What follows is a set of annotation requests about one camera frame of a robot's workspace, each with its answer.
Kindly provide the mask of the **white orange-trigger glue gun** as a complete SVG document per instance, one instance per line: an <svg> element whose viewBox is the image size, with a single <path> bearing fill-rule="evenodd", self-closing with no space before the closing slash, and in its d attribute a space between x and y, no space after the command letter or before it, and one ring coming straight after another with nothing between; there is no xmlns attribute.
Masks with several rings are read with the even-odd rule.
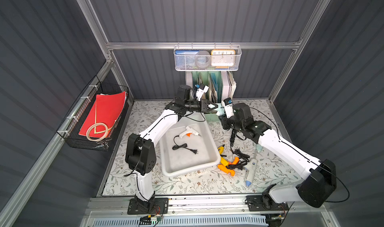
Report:
<svg viewBox="0 0 384 227"><path fill-rule="evenodd" d="M182 139L186 135L188 137L190 137L191 135L201 136L197 130L195 130L194 128L189 127L189 126L186 126L185 131L179 134L179 138Z"/></svg>

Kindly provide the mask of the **orange glue gun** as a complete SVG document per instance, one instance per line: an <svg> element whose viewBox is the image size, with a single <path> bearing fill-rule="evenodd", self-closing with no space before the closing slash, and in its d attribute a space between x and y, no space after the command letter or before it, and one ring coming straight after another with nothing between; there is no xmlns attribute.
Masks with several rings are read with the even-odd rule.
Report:
<svg viewBox="0 0 384 227"><path fill-rule="evenodd" d="M233 162L229 162L226 159L224 159L223 157L221 157L221 161L218 164L218 169L220 171L224 172L225 174L228 174L228 175L234 177L236 174L234 169L239 162L240 162L240 159L238 157L235 157Z"/></svg>

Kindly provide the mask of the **yellow glue gun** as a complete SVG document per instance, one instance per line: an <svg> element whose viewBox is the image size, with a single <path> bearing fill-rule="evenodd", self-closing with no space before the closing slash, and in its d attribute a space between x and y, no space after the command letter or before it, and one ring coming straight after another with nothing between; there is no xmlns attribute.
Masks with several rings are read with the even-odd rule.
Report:
<svg viewBox="0 0 384 227"><path fill-rule="evenodd" d="M222 155L223 152L224 152L224 147L225 147L224 145L220 146L220 147L218 148L218 152L219 152L219 154L220 154L220 156L221 156L220 164L223 165L223 166L225 166L225 167L227 167L227 166L229 165L229 162L228 162L227 160L224 159L224 157L226 157L226 155Z"/></svg>

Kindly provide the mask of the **mint green glue gun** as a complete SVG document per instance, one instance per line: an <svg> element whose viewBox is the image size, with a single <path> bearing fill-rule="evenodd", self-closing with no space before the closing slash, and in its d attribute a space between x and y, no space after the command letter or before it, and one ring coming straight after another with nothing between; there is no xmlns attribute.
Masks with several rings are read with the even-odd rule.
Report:
<svg viewBox="0 0 384 227"><path fill-rule="evenodd" d="M218 103L217 108L215 109L217 116L226 115L225 107L222 106L222 104Z"/></svg>

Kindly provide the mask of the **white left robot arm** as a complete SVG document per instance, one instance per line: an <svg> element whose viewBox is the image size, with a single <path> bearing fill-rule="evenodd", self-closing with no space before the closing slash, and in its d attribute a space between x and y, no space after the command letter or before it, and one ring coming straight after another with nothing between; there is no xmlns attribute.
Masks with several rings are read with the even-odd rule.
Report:
<svg viewBox="0 0 384 227"><path fill-rule="evenodd" d="M155 198L152 170L157 161L155 147L163 135L182 118L189 118L193 112L205 114L219 107L216 103L202 99L202 94L208 90L207 86L198 89L191 98L192 87L179 86L176 96L165 106L160 117L140 134L129 136L125 161L132 170L130 174L136 176L135 197L138 201L148 204Z"/></svg>

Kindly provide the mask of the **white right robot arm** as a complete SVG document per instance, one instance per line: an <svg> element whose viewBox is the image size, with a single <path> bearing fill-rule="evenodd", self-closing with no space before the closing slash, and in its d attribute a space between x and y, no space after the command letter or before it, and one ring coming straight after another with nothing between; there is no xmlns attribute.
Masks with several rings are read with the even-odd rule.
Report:
<svg viewBox="0 0 384 227"><path fill-rule="evenodd" d="M246 139L278 156L300 176L297 182L268 186L262 193L266 208L285 202L304 202L319 208L336 190L336 166L332 161L319 160L287 142L267 123L255 120L251 108L245 103L233 104L227 98L222 101L222 107L224 113L219 120L223 129L240 132Z"/></svg>

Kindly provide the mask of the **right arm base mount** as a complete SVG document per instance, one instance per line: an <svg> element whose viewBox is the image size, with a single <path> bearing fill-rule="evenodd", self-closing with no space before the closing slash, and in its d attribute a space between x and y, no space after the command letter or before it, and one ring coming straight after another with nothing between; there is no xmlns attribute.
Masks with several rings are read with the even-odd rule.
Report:
<svg viewBox="0 0 384 227"><path fill-rule="evenodd" d="M245 199L245 204L248 206L250 212L261 211L288 211L289 205L287 203L278 204L270 197L263 195L248 195Z"/></svg>

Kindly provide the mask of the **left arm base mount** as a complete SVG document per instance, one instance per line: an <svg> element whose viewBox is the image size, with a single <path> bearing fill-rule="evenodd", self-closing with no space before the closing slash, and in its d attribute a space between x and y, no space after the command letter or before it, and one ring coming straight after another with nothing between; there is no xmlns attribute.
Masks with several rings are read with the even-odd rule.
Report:
<svg viewBox="0 0 384 227"><path fill-rule="evenodd" d="M127 210L128 215L141 215L141 214L167 214L169 207L168 198L151 198L148 202L140 200L135 197L129 201Z"/></svg>

